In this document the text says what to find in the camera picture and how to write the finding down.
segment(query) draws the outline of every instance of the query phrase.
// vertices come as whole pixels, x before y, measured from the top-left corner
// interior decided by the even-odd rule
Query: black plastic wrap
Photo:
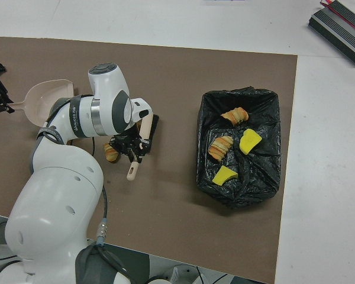
[[[236,107],[244,108],[248,121],[235,127],[221,114]],[[248,154],[239,149],[244,130],[256,131],[262,141]],[[221,163],[208,149],[214,139],[232,136],[234,145]],[[233,91],[210,91],[202,97],[198,115],[196,182],[199,189],[230,208],[256,204],[273,197],[279,190],[281,173],[280,116],[277,94],[248,87]],[[222,186],[212,182],[221,165],[238,172]]]

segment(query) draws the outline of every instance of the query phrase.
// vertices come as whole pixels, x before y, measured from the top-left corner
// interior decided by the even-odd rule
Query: brown tabletop
[[[296,56],[182,49],[85,41],[0,37],[1,81],[13,101],[37,83],[68,79],[76,94],[92,93],[88,70],[117,63],[132,98],[141,97],[160,116],[151,154],[135,181],[129,161],[110,164],[96,139],[98,162],[109,197],[107,242],[241,277],[273,283]],[[277,195],[259,205],[231,210],[195,183],[196,121],[202,95],[246,86],[276,92],[282,121],[282,181]],[[38,127],[21,111],[0,113],[0,215],[8,216],[30,177],[28,158]],[[77,146],[92,150],[90,139]],[[88,236],[102,216],[99,203]]]

